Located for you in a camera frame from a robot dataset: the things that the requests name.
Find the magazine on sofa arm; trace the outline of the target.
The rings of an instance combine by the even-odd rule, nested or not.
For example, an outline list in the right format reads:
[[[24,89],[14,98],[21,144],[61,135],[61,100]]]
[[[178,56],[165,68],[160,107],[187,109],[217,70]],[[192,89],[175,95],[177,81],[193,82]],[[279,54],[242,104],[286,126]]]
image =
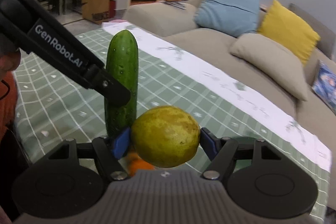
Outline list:
[[[187,1],[188,0],[162,0],[161,3],[178,9],[185,10]]]

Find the person's left hand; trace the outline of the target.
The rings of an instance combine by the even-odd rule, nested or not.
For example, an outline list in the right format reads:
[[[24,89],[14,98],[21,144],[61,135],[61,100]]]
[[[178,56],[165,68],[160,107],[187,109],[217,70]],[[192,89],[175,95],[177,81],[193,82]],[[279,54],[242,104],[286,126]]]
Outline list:
[[[17,69],[21,62],[21,52],[16,50],[13,52],[6,53],[0,59],[0,80],[7,75],[8,72]]]

